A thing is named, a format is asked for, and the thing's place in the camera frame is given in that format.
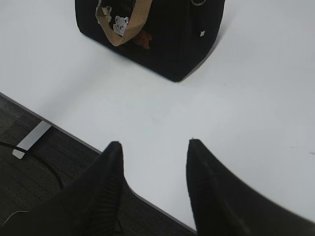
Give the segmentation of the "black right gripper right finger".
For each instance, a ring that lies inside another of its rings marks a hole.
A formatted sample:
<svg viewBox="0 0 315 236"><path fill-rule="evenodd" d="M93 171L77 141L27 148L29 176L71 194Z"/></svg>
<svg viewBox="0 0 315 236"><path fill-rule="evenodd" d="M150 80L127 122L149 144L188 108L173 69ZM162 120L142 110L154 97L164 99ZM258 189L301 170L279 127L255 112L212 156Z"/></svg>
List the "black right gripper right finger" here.
<svg viewBox="0 0 315 236"><path fill-rule="evenodd" d="M313 236L315 224L267 199L191 139L186 179L199 236Z"/></svg>

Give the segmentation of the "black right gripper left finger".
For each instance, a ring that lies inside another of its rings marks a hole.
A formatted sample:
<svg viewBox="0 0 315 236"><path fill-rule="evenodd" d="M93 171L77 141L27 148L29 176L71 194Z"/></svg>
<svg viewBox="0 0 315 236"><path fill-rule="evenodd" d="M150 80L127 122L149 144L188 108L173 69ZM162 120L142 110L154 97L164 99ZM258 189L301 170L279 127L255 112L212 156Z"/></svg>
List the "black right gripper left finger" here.
<svg viewBox="0 0 315 236"><path fill-rule="evenodd" d="M57 195L17 211L2 236L122 236L118 219L124 184L123 149L112 141L92 165Z"/></svg>

